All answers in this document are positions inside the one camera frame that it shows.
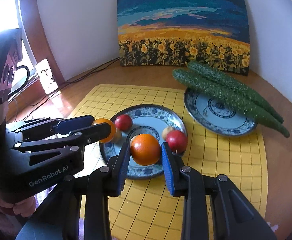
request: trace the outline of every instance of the green cucumber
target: green cucumber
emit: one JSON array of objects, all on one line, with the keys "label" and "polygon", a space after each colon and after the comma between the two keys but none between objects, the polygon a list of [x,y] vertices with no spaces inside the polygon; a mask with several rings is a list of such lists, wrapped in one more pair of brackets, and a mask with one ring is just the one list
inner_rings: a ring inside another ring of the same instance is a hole
[{"label": "green cucumber", "polygon": [[229,87],[234,92],[241,94],[243,97],[251,100],[256,105],[264,108],[280,123],[284,122],[284,119],[275,111],[275,109],[266,101],[265,98],[263,98],[254,89],[251,89],[250,87],[236,80],[235,78],[221,71],[218,71],[217,69],[209,67],[208,65],[204,65],[196,61],[191,61],[190,63],[188,63],[187,67],[210,81],[213,81],[225,87]]},{"label": "green cucumber", "polygon": [[256,122],[279,131],[286,138],[289,137],[289,131],[270,113],[232,89],[207,80],[185,69],[174,69],[173,77],[185,86],[217,99]]}]

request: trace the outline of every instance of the plate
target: plate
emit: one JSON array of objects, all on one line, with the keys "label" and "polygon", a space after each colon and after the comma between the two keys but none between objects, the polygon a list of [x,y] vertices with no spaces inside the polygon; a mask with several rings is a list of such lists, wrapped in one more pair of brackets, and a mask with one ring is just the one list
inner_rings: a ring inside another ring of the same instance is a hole
[{"label": "plate", "polygon": [[242,136],[257,123],[206,95],[187,88],[184,103],[190,115],[206,129],[225,136]]},{"label": "plate", "polygon": [[[161,145],[164,142],[162,138],[163,130],[172,126],[176,130],[182,131],[187,136],[187,131],[184,123],[180,117],[170,109],[153,105],[137,105],[128,107],[119,113],[115,114],[110,120],[115,122],[116,118],[122,114],[127,114],[133,120],[133,126],[130,130],[122,132],[122,138],[117,143],[100,143],[100,151],[105,163],[110,157],[118,155],[121,146],[125,141],[130,142],[135,135],[142,133],[149,133],[154,136]],[[142,166],[137,164],[132,157],[130,157],[127,178],[130,179],[149,179],[164,173],[161,161],[158,163]]]}]

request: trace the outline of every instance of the painting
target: painting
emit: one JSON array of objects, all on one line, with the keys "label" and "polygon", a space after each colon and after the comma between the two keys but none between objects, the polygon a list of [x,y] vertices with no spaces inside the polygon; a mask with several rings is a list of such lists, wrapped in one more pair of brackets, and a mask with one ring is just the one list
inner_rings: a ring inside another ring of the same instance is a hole
[{"label": "painting", "polygon": [[197,60],[248,75],[244,0],[117,0],[117,21],[122,66]]}]

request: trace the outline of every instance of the plate rim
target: plate rim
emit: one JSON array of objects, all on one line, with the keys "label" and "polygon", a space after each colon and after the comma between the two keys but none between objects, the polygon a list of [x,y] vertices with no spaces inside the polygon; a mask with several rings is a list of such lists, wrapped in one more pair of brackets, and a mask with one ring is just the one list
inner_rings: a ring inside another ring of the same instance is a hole
[{"label": "plate rim", "polygon": [[[165,110],[169,113],[171,113],[172,115],[174,115],[177,119],[180,120],[181,124],[182,124],[182,128],[185,130],[185,135],[188,137],[188,132],[187,132],[187,128],[182,120],[182,118],[180,118],[180,116],[175,113],[173,110],[165,107],[165,106],[161,106],[161,105],[156,105],[156,104],[139,104],[139,105],[135,105],[135,106],[128,106],[127,108],[121,110],[120,112],[116,113],[113,117],[110,118],[110,121],[114,122],[116,120],[116,118],[122,114],[125,114],[127,111],[131,111],[131,110],[134,110],[134,109],[138,109],[138,108],[141,108],[141,107],[157,107],[157,108],[160,108],[162,110]],[[99,143],[99,151],[101,153],[101,157],[104,161],[104,163],[107,163],[106,161],[106,156],[105,156],[105,151],[104,151],[104,143]],[[127,179],[151,179],[151,178],[154,178],[154,177],[157,177],[157,176],[160,176],[164,174],[164,171],[161,171],[157,174],[154,174],[154,175],[150,175],[150,176],[145,176],[145,177],[137,177],[137,176],[131,176],[131,175],[127,175],[126,178]]]},{"label": "plate rim", "polygon": [[213,133],[216,133],[216,134],[219,134],[219,135],[223,135],[223,136],[228,136],[228,137],[240,137],[240,136],[245,136],[245,135],[248,135],[250,134],[251,132],[253,132],[255,129],[256,129],[256,126],[258,125],[258,123],[256,121],[254,121],[254,126],[247,132],[245,133],[241,133],[241,134],[224,134],[224,133],[220,133],[220,132],[216,132],[216,131],[213,131],[212,129],[210,129],[209,127],[206,127],[205,125],[203,125],[202,123],[200,123],[193,115],[192,113],[190,112],[190,110],[188,109],[187,107],[187,104],[186,104],[186,95],[189,93],[189,91],[195,91],[196,93],[198,93],[198,95],[202,94],[202,93],[199,93],[197,92],[196,90],[194,89],[191,89],[191,88],[187,88],[184,92],[184,105],[185,105],[185,108],[187,109],[187,112],[190,114],[190,116],[197,122],[199,123],[201,126],[205,127],[205,129],[213,132]]}]

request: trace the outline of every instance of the table surface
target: table surface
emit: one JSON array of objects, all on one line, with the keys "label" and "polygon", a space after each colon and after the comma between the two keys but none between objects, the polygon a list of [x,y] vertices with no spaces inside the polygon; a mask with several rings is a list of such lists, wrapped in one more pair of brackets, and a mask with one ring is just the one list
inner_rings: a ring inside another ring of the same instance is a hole
[{"label": "table surface", "polygon": [[[172,77],[171,66],[120,67],[115,62],[107,69],[94,73],[83,81],[71,84],[60,94],[41,106],[33,117],[67,117],[80,101],[98,84],[125,84],[156,86],[175,89],[186,87]],[[265,220],[271,226],[278,225],[278,240],[286,239],[292,231],[292,104],[272,85],[256,73],[249,76],[232,75],[258,91],[284,118],[284,125],[290,137],[284,138],[279,132],[261,127],[265,142],[268,167],[268,201]],[[27,107],[19,113],[21,120],[35,107]]]}]

